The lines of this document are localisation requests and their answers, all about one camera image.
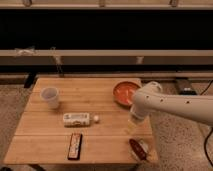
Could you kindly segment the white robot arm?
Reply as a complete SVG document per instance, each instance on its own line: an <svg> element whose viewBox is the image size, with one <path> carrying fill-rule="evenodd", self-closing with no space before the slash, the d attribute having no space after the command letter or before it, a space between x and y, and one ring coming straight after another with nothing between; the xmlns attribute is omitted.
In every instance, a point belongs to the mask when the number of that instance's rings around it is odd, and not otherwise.
<svg viewBox="0 0 213 171"><path fill-rule="evenodd" d="M151 81L133 93L127 131L132 133L152 111L166 112L213 127L213 96L166 94L160 83Z"/></svg>

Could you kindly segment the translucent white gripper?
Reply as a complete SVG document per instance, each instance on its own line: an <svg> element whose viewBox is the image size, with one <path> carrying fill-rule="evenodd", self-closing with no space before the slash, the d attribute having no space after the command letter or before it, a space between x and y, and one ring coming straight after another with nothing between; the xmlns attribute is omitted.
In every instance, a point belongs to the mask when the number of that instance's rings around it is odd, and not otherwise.
<svg viewBox="0 0 213 171"><path fill-rule="evenodd" d="M129 134L132 134L139 126L139 124L144 121L145 117L146 115L144 113L136 113L135 111L130 111L126 131Z"/></svg>

